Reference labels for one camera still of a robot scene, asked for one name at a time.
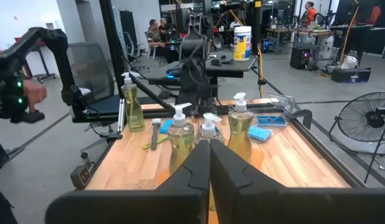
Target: plastic bottle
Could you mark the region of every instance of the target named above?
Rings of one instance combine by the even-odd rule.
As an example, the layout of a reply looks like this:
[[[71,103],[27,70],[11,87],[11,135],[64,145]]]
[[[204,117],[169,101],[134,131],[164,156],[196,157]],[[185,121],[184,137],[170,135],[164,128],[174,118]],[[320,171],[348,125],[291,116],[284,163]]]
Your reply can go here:
[[[254,114],[247,110],[247,102],[244,100],[245,93],[237,93],[235,108],[229,111],[230,140],[229,149],[237,153],[241,158],[250,162],[252,156],[252,144],[248,130],[254,118]]]
[[[188,123],[183,108],[191,106],[190,103],[174,105],[176,114],[173,116],[173,125],[168,129],[172,153],[170,157],[170,175],[184,162],[189,153],[194,149],[194,125]]]
[[[121,87],[125,96],[125,115],[130,132],[140,132],[144,130],[144,116],[141,105],[137,99],[137,86],[131,82],[128,72],[122,74],[125,77],[125,84]]]
[[[216,126],[213,121],[220,122],[222,118],[212,114],[204,113],[204,124],[201,126],[201,133],[197,134],[194,138],[195,145],[197,145],[202,140],[207,140],[208,142],[211,139],[217,139],[221,143],[224,143],[224,137],[216,132]]]

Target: chair wheel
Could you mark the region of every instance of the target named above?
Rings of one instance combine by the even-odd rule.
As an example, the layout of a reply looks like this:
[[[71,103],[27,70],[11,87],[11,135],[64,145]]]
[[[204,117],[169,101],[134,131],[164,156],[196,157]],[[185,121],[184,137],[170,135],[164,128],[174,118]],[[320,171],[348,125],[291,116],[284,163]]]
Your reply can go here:
[[[81,157],[82,159],[87,159],[87,157],[88,157],[87,152],[82,152],[82,153],[80,154],[80,157]]]

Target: mesh chair back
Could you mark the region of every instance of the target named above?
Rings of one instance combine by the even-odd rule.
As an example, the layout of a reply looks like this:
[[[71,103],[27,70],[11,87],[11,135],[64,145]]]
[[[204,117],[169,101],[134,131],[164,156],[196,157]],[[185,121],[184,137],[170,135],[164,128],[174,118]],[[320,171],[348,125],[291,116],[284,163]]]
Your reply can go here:
[[[89,105],[114,95],[114,83],[104,54],[98,43],[69,44],[67,55],[79,88],[91,91]]]

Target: gray floor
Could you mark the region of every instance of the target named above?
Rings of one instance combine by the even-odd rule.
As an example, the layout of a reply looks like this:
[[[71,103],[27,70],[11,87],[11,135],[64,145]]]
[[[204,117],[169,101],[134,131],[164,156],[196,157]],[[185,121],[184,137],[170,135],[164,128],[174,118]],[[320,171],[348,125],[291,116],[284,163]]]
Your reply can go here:
[[[317,102],[333,100],[352,100],[357,96],[373,91],[385,91],[385,60],[364,57],[362,67],[371,67],[372,74],[368,83],[337,84],[330,79],[320,78],[312,72],[295,70],[289,66],[289,54],[264,55],[265,78],[282,93],[292,96],[297,102]],[[161,74],[153,68],[150,77]],[[229,100],[237,91],[245,91],[248,98],[258,92],[257,75],[247,72],[242,79],[226,78],[220,82],[219,96],[221,100]],[[48,99],[38,106],[46,119],[37,124],[10,124],[0,119],[0,141],[6,148],[14,148],[24,144],[30,138],[49,127],[54,121],[64,116],[68,108],[60,97],[62,84],[59,79],[47,79],[44,85],[48,89]],[[157,88],[150,86],[154,92]],[[275,92],[268,85],[265,91]],[[332,104],[300,104],[299,107],[312,110],[319,126],[313,126],[313,133],[323,141],[341,161],[343,161],[358,177],[364,178],[365,170],[357,163],[357,158],[348,155],[330,142],[321,128],[330,128],[333,117],[339,114],[344,103]],[[43,223],[45,209],[60,194],[73,190],[69,175],[75,166],[80,165],[79,150],[88,146],[98,138],[92,132],[84,132],[87,124],[73,124],[66,117],[52,129],[44,133],[27,146],[27,149],[0,170],[0,188],[15,206],[14,213],[20,223]],[[335,136],[351,147],[374,147],[374,144],[357,144],[341,135],[336,130]],[[105,144],[92,149],[98,155]],[[359,156],[369,162],[369,156]],[[385,157],[377,160],[385,167]],[[384,178],[385,172],[374,166]],[[370,187],[382,187],[378,180],[371,177]]]

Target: man sitting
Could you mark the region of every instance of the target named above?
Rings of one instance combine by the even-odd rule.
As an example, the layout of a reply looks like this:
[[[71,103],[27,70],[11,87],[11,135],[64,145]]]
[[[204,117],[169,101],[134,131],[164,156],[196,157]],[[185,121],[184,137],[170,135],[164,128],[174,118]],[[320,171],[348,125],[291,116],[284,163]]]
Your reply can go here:
[[[150,20],[150,28],[147,30],[147,40],[149,47],[157,47],[156,55],[164,56],[168,63],[179,60],[177,51],[169,51],[168,46],[161,40],[161,34],[158,29],[158,22],[155,19]]]

